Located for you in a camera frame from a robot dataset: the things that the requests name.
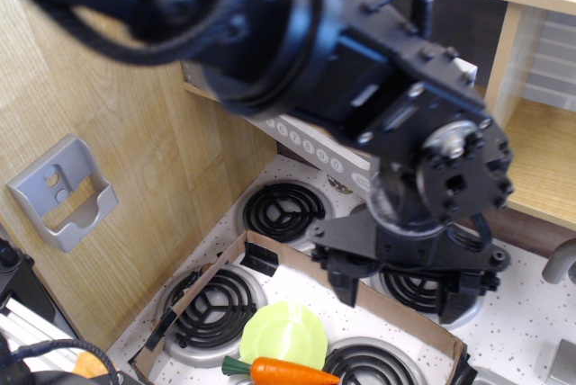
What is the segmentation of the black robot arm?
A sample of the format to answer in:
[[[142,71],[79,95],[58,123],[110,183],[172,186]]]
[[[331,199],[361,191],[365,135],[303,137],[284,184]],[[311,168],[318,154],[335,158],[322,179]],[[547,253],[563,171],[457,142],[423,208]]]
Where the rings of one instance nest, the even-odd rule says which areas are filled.
[[[430,39],[434,0],[32,1],[108,58],[191,61],[228,111],[369,154],[366,210],[306,234],[342,302],[379,272],[420,278],[451,323],[498,288],[509,256],[483,213],[507,204],[512,154],[458,52]]]

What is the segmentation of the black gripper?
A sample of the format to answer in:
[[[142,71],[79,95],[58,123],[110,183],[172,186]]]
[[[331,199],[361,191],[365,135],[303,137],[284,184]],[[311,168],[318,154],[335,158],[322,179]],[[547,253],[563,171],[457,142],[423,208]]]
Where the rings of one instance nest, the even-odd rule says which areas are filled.
[[[358,280],[382,270],[396,273],[457,273],[440,284],[439,322],[453,324],[487,291],[496,291],[496,273],[510,264],[509,253],[458,225],[431,237],[401,237],[375,222],[369,211],[320,220],[309,227],[309,241],[343,304],[356,305]]]

